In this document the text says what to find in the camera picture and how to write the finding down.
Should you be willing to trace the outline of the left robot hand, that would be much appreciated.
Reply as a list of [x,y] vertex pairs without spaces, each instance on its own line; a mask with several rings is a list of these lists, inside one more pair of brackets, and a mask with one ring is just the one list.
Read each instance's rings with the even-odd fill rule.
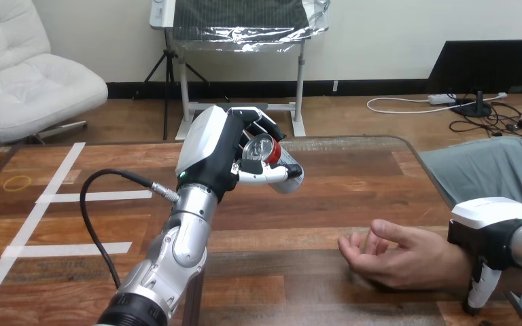
[[218,200],[238,184],[269,184],[280,194],[295,192],[305,174],[280,145],[284,138],[260,109],[214,105],[190,126],[175,169],[177,186],[203,185]]

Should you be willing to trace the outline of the person's hand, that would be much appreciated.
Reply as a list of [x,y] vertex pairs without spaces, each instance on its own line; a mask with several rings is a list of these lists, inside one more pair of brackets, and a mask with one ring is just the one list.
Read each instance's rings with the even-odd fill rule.
[[472,273],[471,256],[442,236],[382,219],[364,238],[339,237],[338,249],[353,273],[390,289],[461,289]]

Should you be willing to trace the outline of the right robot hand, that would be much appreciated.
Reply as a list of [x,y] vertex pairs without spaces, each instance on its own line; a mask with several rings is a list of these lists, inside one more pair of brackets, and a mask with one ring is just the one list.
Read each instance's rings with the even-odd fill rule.
[[472,271],[462,308],[476,316],[496,289],[502,272],[522,269],[512,239],[522,230],[522,204],[503,197],[477,198],[451,211],[447,241],[469,254]]

